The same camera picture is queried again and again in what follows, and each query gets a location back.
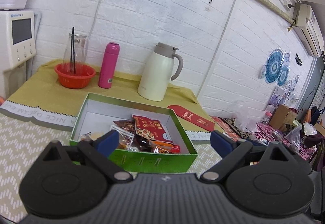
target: air conditioner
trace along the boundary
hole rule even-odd
[[[293,27],[308,54],[312,57],[321,56],[324,49],[324,39],[311,6],[295,4]]]

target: bottle cap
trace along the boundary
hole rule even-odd
[[[105,52],[118,55],[120,52],[120,45],[115,42],[110,42],[107,44]]]
[[[181,151],[181,148],[178,145],[174,145],[170,151],[172,153],[179,153]]]

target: thermos handle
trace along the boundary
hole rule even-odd
[[[178,54],[174,53],[173,57],[176,57],[178,59],[178,68],[176,70],[176,73],[171,78],[172,81],[175,80],[179,76],[179,74],[181,73],[181,70],[183,68],[183,64],[184,64],[183,58],[181,56],[179,56]]]

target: blue decorative plate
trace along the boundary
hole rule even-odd
[[[283,65],[281,73],[277,79],[278,86],[283,86],[285,84],[288,78],[288,74],[289,74],[289,67],[287,65]]]
[[[290,54],[289,53],[286,53],[283,56],[283,65],[289,66],[289,64],[290,64]]]
[[[260,74],[259,74],[259,76],[258,76],[258,79],[263,79],[264,76],[265,76],[265,73],[266,73],[266,66],[263,65],[263,66],[262,66],[262,69],[261,69],[261,72],[260,72]]]
[[[275,50],[271,53],[266,62],[265,81],[267,83],[275,82],[280,76],[283,63],[283,53],[280,50]]]

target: white thermos jug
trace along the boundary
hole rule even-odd
[[[170,80],[175,80],[183,68],[183,59],[175,53],[178,48],[158,43],[144,67],[138,93],[153,101],[163,100]],[[178,68],[172,76],[174,58],[178,59]]]

